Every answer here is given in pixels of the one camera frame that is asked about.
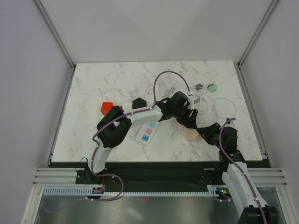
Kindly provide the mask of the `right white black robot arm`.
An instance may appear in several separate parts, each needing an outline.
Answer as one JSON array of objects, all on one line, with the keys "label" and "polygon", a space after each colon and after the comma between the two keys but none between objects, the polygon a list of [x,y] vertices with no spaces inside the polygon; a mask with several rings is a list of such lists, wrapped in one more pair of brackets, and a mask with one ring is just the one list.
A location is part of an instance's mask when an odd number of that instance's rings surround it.
[{"label": "right white black robot arm", "polygon": [[196,131],[206,143],[219,149],[220,168],[214,171],[218,183],[225,184],[235,204],[239,224],[277,224],[279,214],[263,199],[249,175],[242,153],[238,150],[237,130],[214,123]]}]

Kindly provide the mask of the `light green cube plug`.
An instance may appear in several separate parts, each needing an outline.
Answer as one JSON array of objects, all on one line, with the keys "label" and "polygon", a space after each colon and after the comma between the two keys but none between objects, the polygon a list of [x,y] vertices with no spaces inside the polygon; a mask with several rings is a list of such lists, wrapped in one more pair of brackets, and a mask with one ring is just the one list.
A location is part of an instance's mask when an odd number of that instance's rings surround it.
[{"label": "light green cube plug", "polygon": [[211,93],[213,93],[213,92],[217,91],[217,86],[216,86],[215,84],[209,84],[209,85],[207,86],[207,89],[208,89]]}]

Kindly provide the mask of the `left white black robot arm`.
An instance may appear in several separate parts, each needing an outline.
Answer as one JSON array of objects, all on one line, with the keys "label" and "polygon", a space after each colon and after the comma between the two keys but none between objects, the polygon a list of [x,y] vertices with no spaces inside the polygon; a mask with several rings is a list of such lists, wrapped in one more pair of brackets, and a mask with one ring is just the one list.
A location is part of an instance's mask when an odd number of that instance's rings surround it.
[{"label": "left white black robot arm", "polygon": [[186,128],[198,128],[198,109],[195,108],[195,101],[198,99],[196,95],[185,95],[178,91],[171,98],[157,101],[150,107],[130,111],[125,111],[119,106],[112,107],[97,124],[97,132],[93,136],[97,146],[89,162],[86,178],[91,183],[99,183],[102,180],[102,171],[112,149],[123,142],[132,127],[174,117]]}]

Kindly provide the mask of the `small grey charger plug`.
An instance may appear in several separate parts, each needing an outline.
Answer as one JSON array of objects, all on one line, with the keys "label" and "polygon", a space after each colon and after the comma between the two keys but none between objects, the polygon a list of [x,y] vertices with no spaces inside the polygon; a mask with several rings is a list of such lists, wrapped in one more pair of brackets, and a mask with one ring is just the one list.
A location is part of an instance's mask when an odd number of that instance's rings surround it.
[{"label": "small grey charger plug", "polygon": [[202,84],[197,84],[197,85],[195,85],[195,89],[197,91],[202,90],[203,89],[203,85]]}]

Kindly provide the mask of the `black cube adapter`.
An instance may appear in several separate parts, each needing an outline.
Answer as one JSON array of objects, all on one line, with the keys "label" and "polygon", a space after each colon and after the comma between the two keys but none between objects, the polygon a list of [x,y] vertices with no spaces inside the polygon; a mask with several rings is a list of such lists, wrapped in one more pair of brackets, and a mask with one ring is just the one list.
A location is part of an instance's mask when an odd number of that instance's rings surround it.
[{"label": "black cube adapter", "polygon": [[132,101],[132,108],[139,109],[147,106],[147,101],[143,98],[136,98]]}]

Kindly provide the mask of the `white power strip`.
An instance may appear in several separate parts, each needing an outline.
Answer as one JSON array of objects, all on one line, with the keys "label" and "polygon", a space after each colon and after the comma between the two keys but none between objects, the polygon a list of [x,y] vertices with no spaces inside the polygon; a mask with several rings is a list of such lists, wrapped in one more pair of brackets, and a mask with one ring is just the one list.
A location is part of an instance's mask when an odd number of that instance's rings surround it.
[{"label": "white power strip", "polygon": [[159,128],[159,122],[149,122],[141,126],[135,140],[138,143],[148,146],[153,139],[157,129]]}]

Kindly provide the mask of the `red cube plug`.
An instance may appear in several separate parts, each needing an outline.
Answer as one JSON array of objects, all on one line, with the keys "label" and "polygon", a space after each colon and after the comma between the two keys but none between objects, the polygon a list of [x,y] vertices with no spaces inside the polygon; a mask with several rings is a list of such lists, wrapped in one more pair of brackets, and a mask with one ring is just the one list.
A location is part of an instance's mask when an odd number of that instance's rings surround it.
[{"label": "red cube plug", "polygon": [[102,103],[102,106],[101,106],[100,111],[101,111],[101,113],[102,113],[103,115],[106,115],[106,114],[108,114],[109,111],[113,108],[113,106],[114,106],[113,102],[107,102],[107,101],[104,101],[104,102]]}]

